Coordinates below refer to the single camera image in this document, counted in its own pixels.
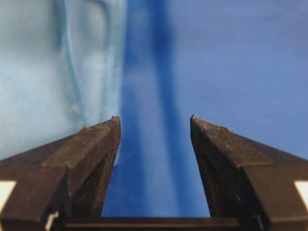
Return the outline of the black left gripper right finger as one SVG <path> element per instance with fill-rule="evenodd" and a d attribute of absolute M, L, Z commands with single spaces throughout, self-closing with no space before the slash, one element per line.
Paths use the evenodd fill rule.
<path fill-rule="evenodd" d="M 191 141 L 210 215 L 246 231 L 305 231 L 307 160 L 191 117 Z"/>

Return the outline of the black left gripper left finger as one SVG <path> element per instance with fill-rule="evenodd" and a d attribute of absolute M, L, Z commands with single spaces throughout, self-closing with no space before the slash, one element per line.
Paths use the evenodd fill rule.
<path fill-rule="evenodd" d="M 1 160 L 1 230 L 48 231 L 57 218 L 100 218 L 120 140 L 114 116 Z"/>

